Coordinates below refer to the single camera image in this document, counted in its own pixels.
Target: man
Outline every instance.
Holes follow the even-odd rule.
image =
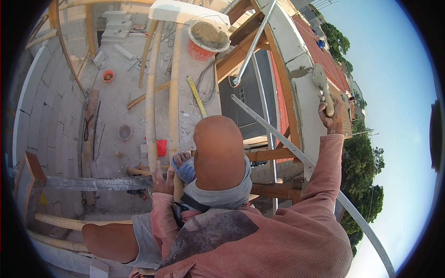
[[[156,277],[344,277],[351,265],[352,251],[347,234],[333,214],[340,189],[344,139],[342,106],[337,99],[334,103],[332,118],[324,112],[326,103],[319,105],[319,115],[328,135],[320,138],[319,159],[298,204],[289,209],[280,208],[270,218],[246,204],[235,210],[210,208],[204,213],[186,210],[180,214],[193,211],[194,216],[180,217],[185,221],[180,229],[172,210],[174,171],[169,169],[165,181],[158,166],[153,176],[151,240],[142,244],[143,240],[138,238],[143,236],[135,236],[141,224],[125,229],[116,226],[124,224],[112,224],[115,225],[113,233],[106,230],[106,226],[99,231],[85,225],[82,233],[86,246],[96,256],[106,255],[119,262],[153,262],[154,256],[147,256],[147,252],[160,252]],[[199,192],[196,198],[203,197],[207,191],[214,197],[214,191],[218,190],[226,196],[225,191],[238,190],[245,179],[242,138],[234,125],[222,116],[209,117],[197,125],[194,163],[196,187],[201,191],[195,191]],[[220,149],[212,140],[223,147]],[[99,239],[104,233],[106,239]],[[106,246],[120,238],[125,243]]]

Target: gray shorts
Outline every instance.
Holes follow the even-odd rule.
[[[162,263],[162,255],[151,234],[150,213],[133,215],[131,221],[133,222],[133,231],[138,242],[139,253],[134,261],[125,265],[158,269]]]

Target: trowel handle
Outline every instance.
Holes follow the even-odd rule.
[[[326,106],[326,115],[328,117],[332,117],[335,114],[334,101],[331,98],[331,93],[329,92],[329,88],[323,89],[324,102],[327,103]]]

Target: construction worker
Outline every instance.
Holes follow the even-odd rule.
[[[87,248],[134,266],[130,277],[138,267],[156,269],[155,277],[344,277],[352,251],[333,214],[344,140],[342,106],[338,99],[334,104],[333,117],[326,116],[326,103],[318,107],[328,135],[320,138],[317,165],[296,205],[270,218],[248,206],[250,167],[241,133],[231,119],[212,116],[195,129],[196,176],[184,189],[188,198],[173,200],[174,169],[191,159],[180,153],[167,180],[158,163],[152,212],[134,215],[132,225],[85,225]]]

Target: red roof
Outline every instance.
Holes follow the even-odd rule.
[[[349,89],[348,82],[346,81],[346,77],[341,71],[340,66],[334,62],[332,56],[325,49],[320,49],[318,47],[317,41],[319,39],[312,31],[312,28],[297,15],[292,17],[292,21],[297,27],[298,32],[300,32],[314,62],[323,66],[328,79],[334,83],[340,91],[343,93],[346,91],[350,92],[351,90]]]

